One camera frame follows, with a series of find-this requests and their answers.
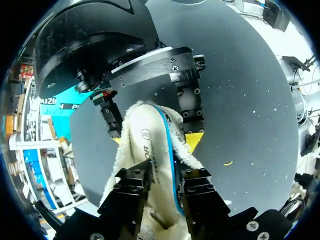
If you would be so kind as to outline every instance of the gray table surface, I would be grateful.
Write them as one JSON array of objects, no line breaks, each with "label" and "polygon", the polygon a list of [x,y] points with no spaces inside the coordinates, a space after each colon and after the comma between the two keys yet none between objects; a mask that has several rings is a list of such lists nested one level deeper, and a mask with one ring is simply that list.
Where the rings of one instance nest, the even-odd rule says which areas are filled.
[{"label": "gray table surface", "polygon": [[[162,42],[205,55],[199,82],[205,133],[194,156],[212,174],[222,198],[232,202],[231,215],[252,206],[260,214],[279,209],[294,181],[298,126],[287,80],[271,49],[246,20],[217,0],[195,5],[149,0],[146,5]],[[179,111],[169,77],[123,89],[114,100],[123,116],[138,100]],[[76,169],[96,205],[117,151],[99,111],[87,99],[70,118]]]}]

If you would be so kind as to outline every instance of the logo on insole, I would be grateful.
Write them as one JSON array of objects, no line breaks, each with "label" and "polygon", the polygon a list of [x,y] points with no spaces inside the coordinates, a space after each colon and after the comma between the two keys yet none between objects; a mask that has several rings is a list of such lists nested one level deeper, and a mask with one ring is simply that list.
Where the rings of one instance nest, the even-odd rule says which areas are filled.
[{"label": "logo on insole", "polygon": [[141,136],[145,139],[145,140],[150,140],[151,139],[151,132],[148,129],[142,129],[141,131]]}]

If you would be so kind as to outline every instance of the black metal bracket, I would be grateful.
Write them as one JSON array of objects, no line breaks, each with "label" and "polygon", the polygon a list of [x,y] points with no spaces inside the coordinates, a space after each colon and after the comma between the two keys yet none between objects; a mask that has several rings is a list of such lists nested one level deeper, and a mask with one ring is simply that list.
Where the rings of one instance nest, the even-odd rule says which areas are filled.
[{"label": "black metal bracket", "polygon": [[255,218],[258,211],[250,207],[229,216],[230,209],[205,168],[185,169],[181,173],[179,197],[192,240],[282,240],[290,230],[291,222],[277,210],[268,210]]},{"label": "black metal bracket", "polygon": [[136,240],[152,182],[151,161],[122,168],[116,178],[120,180],[98,209],[99,217],[75,208],[75,213],[62,223],[38,201],[35,207],[56,231],[54,239]]},{"label": "black metal bracket", "polygon": [[107,127],[108,133],[113,139],[121,137],[123,118],[117,107],[117,104],[112,100],[118,94],[117,91],[99,91],[90,96],[95,106],[100,105],[101,115],[103,116]]},{"label": "black metal bracket", "polygon": [[[204,132],[204,115],[201,106],[201,93],[198,80],[200,71],[205,68],[204,55],[192,56],[188,47],[167,50],[158,49],[154,54],[138,57],[114,70],[108,75],[109,84],[117,93],[123,88],[169,74],[176,86],[176,94],[183,117],[185,134]],[[100,105],[105,121],[109,126],[112,138],[121,136],[122,117],[117,105],[112,101],[114,97],[100,92],[91,99],[95,105]]]}]

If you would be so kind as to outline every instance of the blue insole edge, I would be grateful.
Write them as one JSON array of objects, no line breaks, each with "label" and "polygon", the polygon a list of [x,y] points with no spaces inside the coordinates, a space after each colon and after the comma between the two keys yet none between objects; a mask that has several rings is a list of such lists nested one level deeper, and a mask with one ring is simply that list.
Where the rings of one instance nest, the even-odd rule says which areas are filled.
[{"label": "blue insole edge", "polygon": [[175,207],[178,210],[178,212],[182,215],[185,216],[184,210],[182,209],[181,205],[179,204],[178,201],[178,196],[177,196],[177,191],[176,191],[176,175],[175,175],[175,163],[174,163],[174,153],[173,153],[173,148],[172,148],[172,142],[171,142],[171,137],[170,137],[170,129],[166,120],[166,117],[163,113],[163,111],[156,106],[153,106],[158,113],[160,114],[164,127],[165,127],[165,134],[166,134],[166,140],[168,143],[168,152],[170,156],[170,166],[171,166],[171,175],[172,175],[172,194],[173,194],[173,199],[175,203]]}]

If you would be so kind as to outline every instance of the yellow object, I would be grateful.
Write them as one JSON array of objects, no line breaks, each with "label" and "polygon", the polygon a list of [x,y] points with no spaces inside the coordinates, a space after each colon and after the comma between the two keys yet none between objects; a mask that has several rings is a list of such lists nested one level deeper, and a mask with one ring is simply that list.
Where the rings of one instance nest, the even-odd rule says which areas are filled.
[{"label": "yellow object", "polygon": [[[194,152],[197,144],[200,142],[203,135],[204,135],[203,132],[188,133],[185,135],[185,140],[186,140],[187,144],[190,146],[189,153],[192,154]],[[117,144],[119,144],[119,145],[121,144],[121,138],[113,138],[113,140]]]},{"label": "yellow object", "polygon": [[121,144],[121,138],[113,138],[113,140],[115,140],[115,142],[117,143],[117,144]]},{"label": "yellow object", "polygon": [[231,161],[231,162],[225,163],[225,164],[223,164],[223,165],[224,165],[224,166],[229,166],[229,165],[231,165],[233,162],[234,162],[234,161]]}]

